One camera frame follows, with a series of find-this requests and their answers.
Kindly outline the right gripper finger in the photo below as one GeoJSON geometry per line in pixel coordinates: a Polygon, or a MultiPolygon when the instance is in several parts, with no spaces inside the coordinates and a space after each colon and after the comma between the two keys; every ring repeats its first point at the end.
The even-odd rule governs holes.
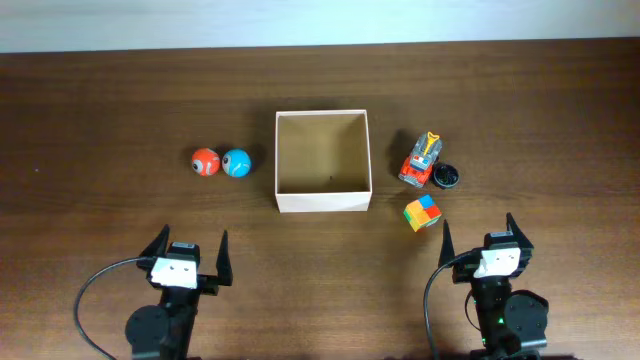
{"type": "Polygon", "coordinates": [[[531,241],[527,238],[527,236],[522,232],[520,227],[517,225],[513,215],[508,212],[506,214],[506,224],[507,229],[514,236],[515,242],[518,244],[521,254],[520,261],[528,262],[533,256],[534,246],[531,241]]]}
{"type": "Polygon", "coordinates": [[[451,267],[451,262],[455,258],[455,250],[451,237],[448,221],[443,222],[443,241],[438,259],[439,267],[451,267]]]}

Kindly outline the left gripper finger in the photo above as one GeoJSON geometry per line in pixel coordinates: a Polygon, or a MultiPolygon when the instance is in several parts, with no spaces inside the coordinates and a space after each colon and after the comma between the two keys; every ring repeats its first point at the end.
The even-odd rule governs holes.
{"type": "Polygon", "coordinates": [[[156,238],[145,247],[137,260],[137,267],[144,271],[150,271],[159,257],[166,253],[169,240],[170,227],[165,224],[156,238]]]}
{"type": "Polygon", "coordinates": [[[225,230],[219,246],[216,259],[216,284],[218,286],[228,286],[233,284],[233,270],[229,256],[228,231],[225,230]]]}

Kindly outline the multicolour puzzle cube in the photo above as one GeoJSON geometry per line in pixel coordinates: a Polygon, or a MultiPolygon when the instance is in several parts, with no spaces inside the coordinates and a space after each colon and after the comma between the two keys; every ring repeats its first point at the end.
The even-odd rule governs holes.
{"type": "Polygon", "coordinates": [[[435,224],[442,212],[430,195],[412,201],[404,209],[404,217],[414,232],[435,224]]]}

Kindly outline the red toy fire truck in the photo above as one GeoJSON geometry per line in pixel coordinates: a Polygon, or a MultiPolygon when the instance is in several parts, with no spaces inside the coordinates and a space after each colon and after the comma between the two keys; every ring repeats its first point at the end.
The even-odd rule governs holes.
{"type": "Polygon", "coordinates": [[[422,134],[403,162],[398,178],[416,188],[422,188],[431,176],[442,147],[439,135],[432,132],[422,134]]]}

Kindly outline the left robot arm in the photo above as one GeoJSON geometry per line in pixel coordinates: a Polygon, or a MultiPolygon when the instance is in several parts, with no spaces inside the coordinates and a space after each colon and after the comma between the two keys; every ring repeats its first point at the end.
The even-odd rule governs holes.
{"type": "Polygon", "coordinates": [[[170,227],[140,253],[136,266],[161,292],[156,305],[137,309],[125,326],[134,359],[186,359],[200,297],[216,296],[233,284],[228,233],[222,234],[214,275],[200,274],[200,247],[171,242],[170,227]]]}

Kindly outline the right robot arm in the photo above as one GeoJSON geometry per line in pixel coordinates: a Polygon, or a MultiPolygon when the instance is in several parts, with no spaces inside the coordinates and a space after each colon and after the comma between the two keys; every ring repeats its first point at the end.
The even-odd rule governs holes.
{"type": "Polygon", "coordinates": [[[534,246],[511,214],[506,230],[484,236],[481,247],[457,254],[448,224],[438,264],[452,270],[455,284],[468,283],[483,347],[472,359],[538,359],[547,345],[548,301],[529,291],[513,290],[533,256],[534,246]]]}

